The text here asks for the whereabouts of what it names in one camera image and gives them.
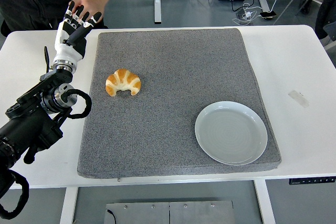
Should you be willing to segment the person's hand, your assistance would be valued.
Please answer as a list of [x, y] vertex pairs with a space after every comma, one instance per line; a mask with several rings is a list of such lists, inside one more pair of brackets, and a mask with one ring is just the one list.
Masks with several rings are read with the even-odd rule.
[[94, 14], [100, 12], [102, 15], [97, 24], [95, 25], [95, 29], [106, 28], [103, 21], [104, 8], [107, 3], [105, 0], [72, 0], [70, 1], [70, 3], [71, 2], [74, 2], [75, 4], [72, 9], [73, 15], [75, 15], [77, 9], [80, 6], [83, 6], [83, 11], [78, 16], [79, 19], [82, 20], [83, 22], [88, 21]]

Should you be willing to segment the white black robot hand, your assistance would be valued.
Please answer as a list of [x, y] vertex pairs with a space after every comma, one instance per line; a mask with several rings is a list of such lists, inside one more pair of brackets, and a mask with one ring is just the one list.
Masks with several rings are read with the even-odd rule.
[[84, 14], [87, 21], [79, 18], [84, 6], [75, 8], [75, 3], [71, 2], [64, 14], [63, 21], [59, 24], [55, 39], [56, 56], [54, 63], [58, 61], [68, 61], [73, 64], [82, 60], [86, 51], [86, 36], [93, 30], [102, 16], [101, 12], [93, 16], [89, 12]]

